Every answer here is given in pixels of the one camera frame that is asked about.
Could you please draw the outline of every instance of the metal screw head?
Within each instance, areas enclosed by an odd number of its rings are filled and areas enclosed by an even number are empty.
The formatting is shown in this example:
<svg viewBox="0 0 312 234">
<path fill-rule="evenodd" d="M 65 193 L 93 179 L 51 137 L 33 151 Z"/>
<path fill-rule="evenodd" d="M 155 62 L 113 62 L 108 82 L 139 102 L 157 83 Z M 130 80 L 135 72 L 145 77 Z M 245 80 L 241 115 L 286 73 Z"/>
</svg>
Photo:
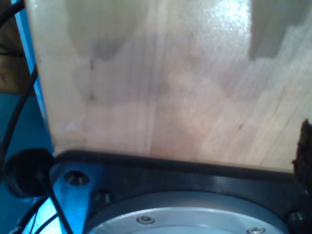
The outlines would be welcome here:
<svg viewBox="0 0 312 234">
<path fill-rule="evenodd" d="M 84 186 L 90 182 L 89 177 L 80 171 L 70 171 L 67 172 L 64 176 L 67 183 L 76 186 Z"/>
<path fill-rule="evenodd" d="M 248 234 L 262 234 L 262 233 L 265 233 L 265 229 L 260 228 L 260 227 L 254 227 L 254 228 L 248 229 L 247 233 Z"/>
<path fill-rule="evenodd" d="M 141 216 L 136 219 L 136 221 L 140 224 L 148 225 L 155 222 L 155 220 L 148 216 Z"/>
</svg>

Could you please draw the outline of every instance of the black rubber grommet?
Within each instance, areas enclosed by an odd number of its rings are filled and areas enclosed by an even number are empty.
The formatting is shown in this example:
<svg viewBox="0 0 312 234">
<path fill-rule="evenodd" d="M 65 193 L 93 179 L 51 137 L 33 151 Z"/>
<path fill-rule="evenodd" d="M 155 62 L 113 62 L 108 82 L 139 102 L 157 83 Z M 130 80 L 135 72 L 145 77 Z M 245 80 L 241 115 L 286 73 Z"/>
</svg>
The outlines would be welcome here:
<svg viewBox="0 0 312 234">
<path fill-rule="evenodd" d="M 27 149 L 12 155 L 5 162 L 4 183 L 18 198 L 39 198 L 46 191 L 37 178 L 38 172 L 49 178 L 54 157 L 46 149 Z"/>
</svg>

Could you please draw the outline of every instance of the circular metal base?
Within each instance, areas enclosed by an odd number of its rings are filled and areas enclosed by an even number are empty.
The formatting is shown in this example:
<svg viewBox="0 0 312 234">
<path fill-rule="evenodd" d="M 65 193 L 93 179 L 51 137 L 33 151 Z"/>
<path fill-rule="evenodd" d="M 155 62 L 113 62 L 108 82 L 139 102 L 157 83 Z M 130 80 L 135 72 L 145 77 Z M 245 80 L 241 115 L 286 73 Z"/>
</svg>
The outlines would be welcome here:
<svg viewBox="0 0 312 234">
<path fill-rule="evenodd" d="M 141 195 L 111 205 L 86 222 L 91 234 L 288 234 L 276 215 L 251 202 L 206 192 Z"/>
</svg>

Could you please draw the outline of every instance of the wooden board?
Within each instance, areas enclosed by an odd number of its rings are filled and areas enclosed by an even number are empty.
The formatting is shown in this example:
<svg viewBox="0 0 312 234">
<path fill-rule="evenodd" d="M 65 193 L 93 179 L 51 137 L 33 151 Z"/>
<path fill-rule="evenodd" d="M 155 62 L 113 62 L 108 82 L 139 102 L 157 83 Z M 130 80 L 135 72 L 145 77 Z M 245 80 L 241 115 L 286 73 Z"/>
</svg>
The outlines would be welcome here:
<svg viewBox="0 0 312 234">
<path fill-rule="evenodd" d="M 290 171 L 312 116 L 304 0 L 29 0 L 57 154 Z"/>
</svg>

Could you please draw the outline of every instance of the black cable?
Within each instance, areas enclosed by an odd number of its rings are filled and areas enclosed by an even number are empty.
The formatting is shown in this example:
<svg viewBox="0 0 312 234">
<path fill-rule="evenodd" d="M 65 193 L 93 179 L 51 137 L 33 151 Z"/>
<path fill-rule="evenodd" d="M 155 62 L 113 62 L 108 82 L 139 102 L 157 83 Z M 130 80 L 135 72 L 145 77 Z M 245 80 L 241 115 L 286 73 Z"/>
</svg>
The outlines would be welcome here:
<svg viewBox="0 0 312 234">
<path fill-rule="evenodd" d="M 14 3 L 14 4 L 12 4 L 8 9 L 6 9 L 4 12 L 2 12 L 1 14 L 0 14 L 0 28 L 4 25 L 4 23 L 8 20 L 8 19 L 10 19 L 12 16 L 14 16 L 16 13 L 18 13 L 20 10 L 22 10 L 22 9 L 24 9 L 25 8 L 25 3 L 24 3 L 24 0 L 19 0 L 19 1 L 17 1 L 16 3 Z M 11 137 L 12 136 L 7 136 L 7 138 L 6 138 L 6 140 L 5 140 L 5 145 L 6 145 L 6 147 L 8 147 L 8 145 L 9 145 L 9 142 L 10 141 L 8 141 L 8 140 L 10 140 L 11 139 Z M 6 151 L 7 151 L 7 148 L 6 147 L 3 147 L 2 146 L 2 156 L 3 157 L 5 157 L 5 155 L 6 155 Z"/>
<path fill-rule="evenodd" d="M 46 190 L 46 193 L 48 194 L 48 196 L 50 197 L 57 213 L 58 213 L 58 217 L 60 219 L 60 221 L 62 222 L 62 225 L 65 229 L 65 231 L 67 232 L 67 234 L 74 234 L 71 227 L 69 226 L 69 223 L 64 215 L 64 212 L 54 194 L 53 188 L 51 186 L 50 181 L 41 173 L 38 172 L 37 173 L 37 178 L 38 180 L 41 182 L 42 186 L 44 187 L 44 189 Z"/>
<path fill-rule="evenodd" d="M 31 76 L 30 76 L 30 82 L 28 84 L 28 87 L 24 91 L 24 93 L 20 96 L 19 101 L 18 101 L 18 103 L 17 103 L 17 105 L 16 105 L 16 107 L 15 107 L 15 109 L 14 109 L 14 111 L 10 117 L 8 126 L 6 128 L 4 138 L 2 141 L 2 155 L 4 158 L 5 158 L 6 153 L 8 151 L 9 144 L 10 144 L 10 141 L 11 141 L 14 129 L 15 129 L 15 125 L 19 119 L 20 113 L 24 107 L 24 104 L 25 104 L 28 96 L 31 94 L 31 92 L 33 90 L 37 76 L 38 76 L 38 71 L 37 71 L 37 68 L 35 65 L 33 72 L 31 73 Z"/>
<path fill-rule="evenodd" d="M 4 12 L 0 15 L 0 27 L 4 25 L 5 22 L 9 18 L 11 18 L 13 15 L 15 15 L 17 12 L 25 8 L 24 0 L 19 0 L 12 4 L 8 9 L 6 9 Z"/>
<path fill-rule="evenodd" d="M 21 234 L 24 231 L 31 218 L 47 199 L 47 197 L 41 198 L 29 208 L 26 214 L 20 219 L 17 229 L 13 232 L 14 234 Z"/>
<path fill-rule="evenodd" d="M 36 223 L 36 219 L 37 219 L 37 215 L 38 215 L 38 211 L 39 211 L 39 210 L 37 210 L 37 212 L 36 212 L 36 214 L 35 214 L 34 221 L 33 221 L 33 224 L 31 225 L 29 234 L 31 234 L 31 233 L 33 232 L 33 229 L 34 229 L 34 226 L 35 226 L 35 223 Z"/>
<path fill-rule="evenodd" d="M 24 57 L 23 53 L 20 52 L 0 52 L 0 55 L 2 56 L 12 56 L 12 57 Z"/>
<path fill-rule="evenodd" d="M 51 218 L 49 218 L 47 221 L 45 221 L 35 232 L 35 234 L 39 234 L 46 226 L 48 226 L 54 219 L 58 217 L 58 213 L 53 215 Z"/>
</svg>

